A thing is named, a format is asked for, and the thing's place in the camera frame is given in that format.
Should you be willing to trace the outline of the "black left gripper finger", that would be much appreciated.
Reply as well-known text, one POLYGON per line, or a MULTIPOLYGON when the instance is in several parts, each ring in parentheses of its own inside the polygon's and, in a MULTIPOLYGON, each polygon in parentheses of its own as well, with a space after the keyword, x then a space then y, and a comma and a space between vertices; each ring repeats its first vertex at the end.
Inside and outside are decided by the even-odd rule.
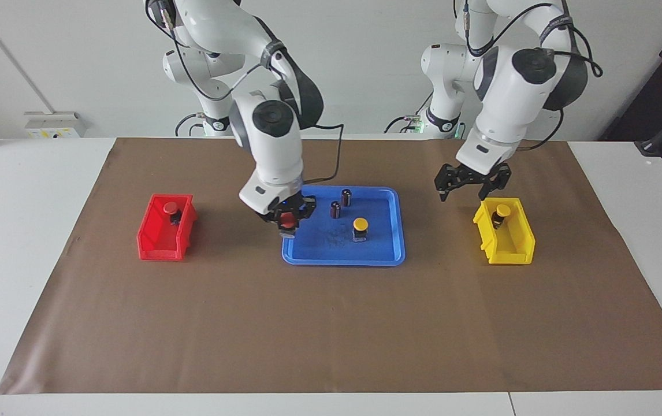
POLYGON ((485 200, 495 190, 503 190, 511 177, 512 171, 508 164, 493 166, 487 176, 482 177, 482 187, 479 190, 479 199, 485 200))
POLYGON ((461 169, 452 164, 444 164, 435 176, 435 190, 441 201, 446 201, 449 194, 462 187, 463 179, 460 176, 461 169))

